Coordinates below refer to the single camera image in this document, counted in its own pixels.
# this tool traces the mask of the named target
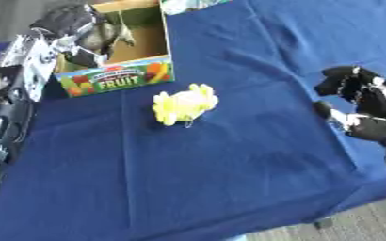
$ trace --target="fruit box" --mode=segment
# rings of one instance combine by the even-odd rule
[[[174,81],[164,14],[156,0],[114,1],[94,5],[112,23],[120,15],[136,40],[134,47],[117,41],[101,68],[84,69],[58,60],[56,78],[71,97]]]

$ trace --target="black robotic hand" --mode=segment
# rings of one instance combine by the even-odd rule
[[[106,21],[104,15],[88,4],[70,4],[55,8],[30,25],[53,42],[68,61],[89,68],[98,67],[110,58],[111,42],[104,42],[101,54],[78,43],[93,35],[95,26]]]
[[[314,103],[317,113],[337,122],[347,135],[386,143],[386,79],[361,67],[323,71],[326,79],[314,89],[320,96],[338,95],[356,106],[345,114],[326,102]]]
[[[45,30],[49,37],[61,39],[70,36],[82,36],[91,31],[93,26],[104,17],[90,5],[64,5],[49,11],[30,28]]]

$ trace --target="fruit illustration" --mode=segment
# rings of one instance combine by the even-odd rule
[[[159,72],[156,74],[156,76],[149,81],[149,83],[154,84],[160,81],[167,73],[169,72],[169,65],[168,64],[161,64]]]
[[[146,72],[146,74],[145,74],[146,82],[150,82],[155,77],[156,77],[156,73],[154,73],[154,72]]]
[[[77,84],[75,84],[70,77],[62,77],[61,86],[65,89],[68,89],[71,87],[77,87]]]
[[[67,89],[67,91],[73,96],[73,97],[76,97],[76,96],[81,96],[82,95],[82,89],[79,88],[79,87],[70,87]]]
[[[82,84],[80,84],[80,88],[89,94],[92,94],[95,92],[95,88],[93,87],[93,85],[91,83],[82,83]]]
[[[159,71],[161,70],[161,64],[160,63],[152,63],[150,65],[148,65],[148,67],[146,68],[146,71],[147,72],[150,72],[150,73],[159,73]]]
[[[89,79],[85,75],[76,75],[72,78],[73,82],[76,84],[82,84],[89,82]]]

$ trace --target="robotic hand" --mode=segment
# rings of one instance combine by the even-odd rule
[[[88,67],[108,58],[77,45],[103,21],[90,5],[66,5],[30,25],[0,55],[0,182],[26,139],[57,55],[65,54],[70,61]]]
[[[345,114],[323,101],[314,103],[316,112],[346,135],[376,141],[386,149],[386,79],[361,67],[332,68],[323,74],[326,79],[315,91],[340,96],[356,106],[356,113]]]

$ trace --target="cardboard box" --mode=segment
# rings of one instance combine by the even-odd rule
[[[61,57],[56,77],[71,97],[174,81],[169,38],[159,1],[114,1],[94,7],[113,23],[119,11],[137,42],[118,41],[114,55],[102,68],[84,69]]]

